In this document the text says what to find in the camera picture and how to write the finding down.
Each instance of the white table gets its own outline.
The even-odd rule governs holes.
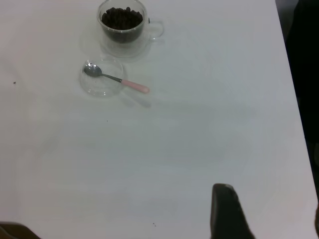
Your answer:
[[[151,93],[99,99],[78,75],[101,55],[100,2],[1,1],[0,220],[44,239],[207,239],[222,182],[257,239],[317,238],[275,2],[143,3],[163,41],[122,63]]]

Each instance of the glass bowl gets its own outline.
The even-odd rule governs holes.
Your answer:
[[[99,60],[87,60],[85,63],[93,63],[99,66],[103,73],[123,78],[124,69],[122,64],[113,57],[107,57]],[[83,69],[80,75],[81,87],[91,95],[111,97],[120,93],[123,85],[104,76],[90,77],[84,73]]]

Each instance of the coffee bean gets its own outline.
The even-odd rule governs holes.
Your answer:
[[[106,13],[102,15],[102,22],[108,27],[116,30],[127,30],[134,28],[141,24],[143,16],[140,12],[134,10],[131,11],[129,7],[111,8],[106,10]]]

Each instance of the black object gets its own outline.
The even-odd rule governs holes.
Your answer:
[[[299,0],[286,50],[307,142],[319,142],[319,1]]]
[[[213,186],[210,231],[211,239],[255,239],[237,193],[229,184]]]
[[[130,43],[136,40],[142,33],[143,26],[138,28],[143,21],[143,16],[139,11],[134,11],[127,7],[122,8],[111,8],[102,15],[101,21],[103,24],[111,29],[103,28],[107,36],[115,42],[118,43]],[[129,30],[129,32],[118,32],[116,30]]]

